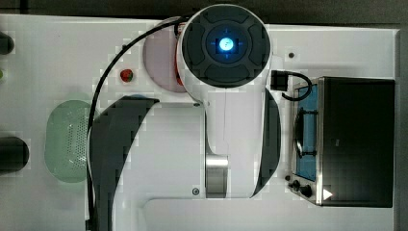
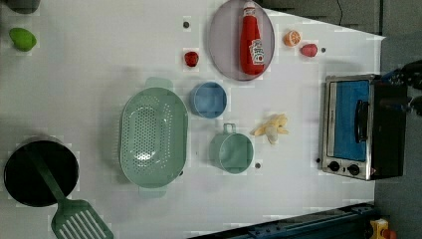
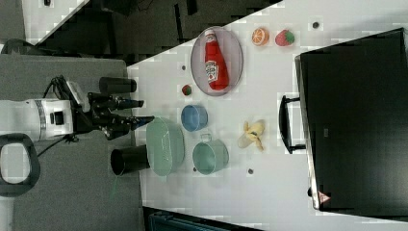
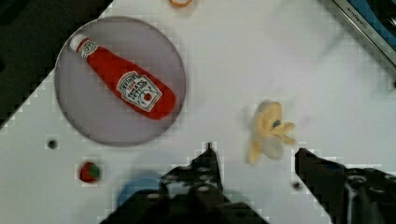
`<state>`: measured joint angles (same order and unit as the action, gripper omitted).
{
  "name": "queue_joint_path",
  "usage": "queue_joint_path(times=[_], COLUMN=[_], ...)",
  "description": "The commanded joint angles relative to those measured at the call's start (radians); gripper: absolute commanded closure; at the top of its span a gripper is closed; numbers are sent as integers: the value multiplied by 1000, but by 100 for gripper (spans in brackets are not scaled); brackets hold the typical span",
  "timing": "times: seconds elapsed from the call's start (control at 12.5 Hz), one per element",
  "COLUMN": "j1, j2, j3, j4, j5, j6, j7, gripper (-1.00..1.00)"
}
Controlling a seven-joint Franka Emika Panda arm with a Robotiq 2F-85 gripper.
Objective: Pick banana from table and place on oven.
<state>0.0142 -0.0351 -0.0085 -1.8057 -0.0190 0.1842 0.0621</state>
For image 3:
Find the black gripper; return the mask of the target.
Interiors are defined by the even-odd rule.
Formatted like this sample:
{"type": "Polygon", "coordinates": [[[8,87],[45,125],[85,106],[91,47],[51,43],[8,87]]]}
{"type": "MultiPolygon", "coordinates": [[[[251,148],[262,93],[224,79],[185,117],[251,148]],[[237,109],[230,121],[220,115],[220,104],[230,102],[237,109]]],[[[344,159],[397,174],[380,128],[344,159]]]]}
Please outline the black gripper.
{"type": "MultiPolygon", "coordinates": [[[[111,95],[90,92],[86,97],[89,109],[74,101],[74,134],[86,134],[94,130],[102,131],[108,141],[117,138],[115,134],[115,124],[118,121],[117,115],[113,111],[141,108],[143,100],[120,99],[117,101],[111,95]]],[[[120,119],[122,124],[134,131],[155,119],[154,116],[123,116],[120,119]]]]}

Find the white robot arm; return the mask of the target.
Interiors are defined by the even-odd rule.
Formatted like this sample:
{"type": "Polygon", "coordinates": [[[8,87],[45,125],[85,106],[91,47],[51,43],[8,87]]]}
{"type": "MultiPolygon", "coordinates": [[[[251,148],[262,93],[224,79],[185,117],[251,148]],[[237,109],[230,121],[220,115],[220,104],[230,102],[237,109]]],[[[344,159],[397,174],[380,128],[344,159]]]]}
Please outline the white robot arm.
{"type": "Polygon", "coordinates": [[[93,92],[87,99],[86,110],[75,99],[2,100],[1,134],[25,134],[32,141],[45,141],[99,130],[111,141],[154,120],[153,115],[115,114],[115,111],[141,108],[142,100],[93,92]]]}

